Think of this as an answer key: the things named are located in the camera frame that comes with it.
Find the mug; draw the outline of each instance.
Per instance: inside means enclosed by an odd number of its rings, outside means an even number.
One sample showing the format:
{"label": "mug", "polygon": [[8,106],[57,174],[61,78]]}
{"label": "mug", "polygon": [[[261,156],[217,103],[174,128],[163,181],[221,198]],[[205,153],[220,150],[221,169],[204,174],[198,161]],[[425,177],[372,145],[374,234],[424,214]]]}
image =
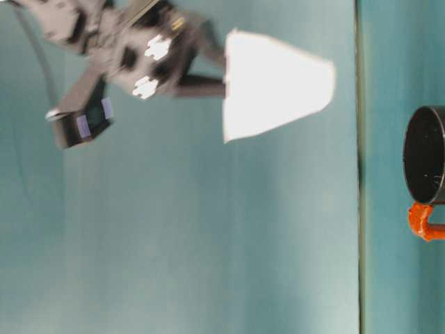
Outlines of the mug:
{"label": "mug", "polygon": [[445,239],[445,225],[429,224],[435,205],[445,204],[445,106],[422,106],[412,116],[403,149],[405,180],[414,199],[408,220],[415,235]]}

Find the robotic arm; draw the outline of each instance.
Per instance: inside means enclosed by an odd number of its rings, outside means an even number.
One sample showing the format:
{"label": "robotic arm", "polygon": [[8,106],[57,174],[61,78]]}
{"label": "robotic arm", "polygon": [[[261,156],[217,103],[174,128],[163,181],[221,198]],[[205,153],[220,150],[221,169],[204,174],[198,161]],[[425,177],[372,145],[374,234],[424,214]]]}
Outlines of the robotic arm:
{"label": "robotic arm", "polygon": [[88,69],[47,114],[60,148],[87,143],[111,124],[110,82],[142,100],[225,95],[222,79],[189,74],[198,54],[225,68],[210,23],[167,0],[133,0],[124,10],[108,0],[7,2],[30,10],[46,40],[88,57]]}

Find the black cable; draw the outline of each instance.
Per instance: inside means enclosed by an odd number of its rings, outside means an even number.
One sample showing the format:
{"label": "black cable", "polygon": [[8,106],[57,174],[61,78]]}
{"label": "black cable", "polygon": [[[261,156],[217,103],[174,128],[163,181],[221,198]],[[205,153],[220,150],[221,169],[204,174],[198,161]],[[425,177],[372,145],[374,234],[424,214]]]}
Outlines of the black cable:
{"label": "black cable", "polygon": [[56,85],[54,83],[54,77],[51,72],[51,67],[49,66],[47,57],[45,56],[45,52],[43,51],[42,46],[40,45],[38,39],[36,38],[31,25],[26,21],[25,16],[22,13],[20,8],[14,7],[14,13],[22,26],[26,37],[28,38],[31,46],[34,50],[35,55],[37,56],[40,67],[42,68],[44,80],[47,86],[47,95],[48,101],[51,104],[51,108],[57,104],[57,94],[56,94]]}

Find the teal backdrop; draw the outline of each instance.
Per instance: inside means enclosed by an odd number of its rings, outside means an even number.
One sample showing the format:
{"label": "teal backdrop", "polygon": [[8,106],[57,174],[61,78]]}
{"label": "teal backdrop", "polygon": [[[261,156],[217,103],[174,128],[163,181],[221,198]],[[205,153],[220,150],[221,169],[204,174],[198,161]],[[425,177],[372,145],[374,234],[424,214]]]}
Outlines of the teal backdrop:
{"label": "teal backdrop", "polygon": [[[362,332],[445,332],[440,241],[412,235],[403,137],[422,105],[445,103],[445,3],[359,1]],[[445,211],[432,220],[445,222]]]}
{"label": "teal backdrop", "polygon": [[[0,333],[358,333],[354,1],[177,3],[332,60],[333,103],[223,145],[220,100],[111,86],[115,124],[60,152],[1,6]],[[61,96],[86,62],[44,48]]]}

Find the orange handle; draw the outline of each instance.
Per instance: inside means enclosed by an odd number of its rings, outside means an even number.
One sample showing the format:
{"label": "orange handle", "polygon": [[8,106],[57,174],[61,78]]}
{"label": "orange handle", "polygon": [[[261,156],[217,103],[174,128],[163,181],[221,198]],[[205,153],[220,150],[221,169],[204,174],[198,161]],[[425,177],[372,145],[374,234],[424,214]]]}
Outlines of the orange handle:
{"label": "orange handle", "polygon": [[428,222],[428,218],[430,218],[433,209],[434,207],[432,205],[414,202],[408,214],[412,232],[428,242],[432,240],[445,240],[445,225],[429,224]]}

